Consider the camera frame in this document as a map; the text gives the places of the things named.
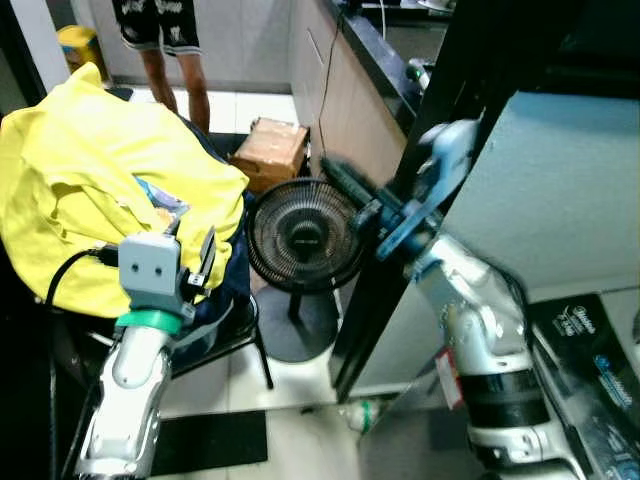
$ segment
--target yellow shirt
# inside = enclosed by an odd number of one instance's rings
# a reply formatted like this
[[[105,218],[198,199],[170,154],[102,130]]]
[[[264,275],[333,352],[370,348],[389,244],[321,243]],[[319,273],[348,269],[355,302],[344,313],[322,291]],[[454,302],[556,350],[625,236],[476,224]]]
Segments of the yellow shirt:
[[[182,264],[200,266],[214,226],[216,258],[208,286],[222,283],[227,242],[243,212],[247,178],[211,158],[181,120],[159,104],[132,104],[105,92],[93,64],[80,68],[40,104],[8,115],[0,128],[0,237],[22,281],[44,298],[60,265],[99,242],[162,232],[139,177],[190,205],[178,239]],[[55,305],[117,317],[129,298],[115,268],[80,260]]]

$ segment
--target floor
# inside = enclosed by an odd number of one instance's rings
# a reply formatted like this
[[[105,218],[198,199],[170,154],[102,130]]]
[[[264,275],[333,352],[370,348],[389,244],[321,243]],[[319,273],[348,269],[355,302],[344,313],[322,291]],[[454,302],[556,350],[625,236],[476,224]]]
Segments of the floor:
[[[131,102],[153,102],[146,88],[134,87]],[[188,98],[175,89],[178,111],[188,118]],[[209,92],[210,131],[249,133],[262,116],[297,123],[290,95]],[[264,286],[252,275],[252,290]],[[267,390],[253,346],[175,379],[164,395],[164,418],[202,413],[267,410],[269,461],[256,465],[212,469],[162,480],[357,480],[357,440],[335,406],[327,364],[330,349],[300,364],[269,359],[275,389]]]

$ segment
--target electric fan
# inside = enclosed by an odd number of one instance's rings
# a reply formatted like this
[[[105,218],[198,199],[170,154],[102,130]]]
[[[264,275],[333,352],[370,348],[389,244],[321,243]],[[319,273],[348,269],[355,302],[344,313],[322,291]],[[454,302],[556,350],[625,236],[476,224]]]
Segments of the electric fan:
[[[298,178],[265,192],[249,211],[249,260],[269,286],[260,290],[260,330],[267,354],[284,362],[320,355],[338,331],[333,290],[357,272],[357,214],[329,183]]]

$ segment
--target yellow bin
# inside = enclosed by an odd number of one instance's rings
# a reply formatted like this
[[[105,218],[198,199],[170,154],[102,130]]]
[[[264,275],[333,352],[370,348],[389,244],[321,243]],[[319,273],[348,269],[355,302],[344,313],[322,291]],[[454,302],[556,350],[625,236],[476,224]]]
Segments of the yellow bin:
[[[107,79],[107,69],[102,60],[95,30],[80,25],[69,25],[58,30],[58,42],[72,72],[87,62],[93,62],[100,70],[102,79]]]

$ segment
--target box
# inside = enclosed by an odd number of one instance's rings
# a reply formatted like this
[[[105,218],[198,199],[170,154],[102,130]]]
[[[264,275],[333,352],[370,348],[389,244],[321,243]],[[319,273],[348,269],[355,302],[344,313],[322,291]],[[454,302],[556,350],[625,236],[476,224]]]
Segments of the box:
[[[307,133],[307,128],[259,118],[230,162],[249,177],[249,190],[264,192],[298,175]]]
[[[58,43],[62,46],[69,70],[75,72],[85,63],[92,62],[100,70],[102,79],[107,79],[107,69],[95,30],[80,25],[69,25],[58,30]]]
[[[528,314],[538,373],[587,477],[640,478],[640,382],[598,295]]]

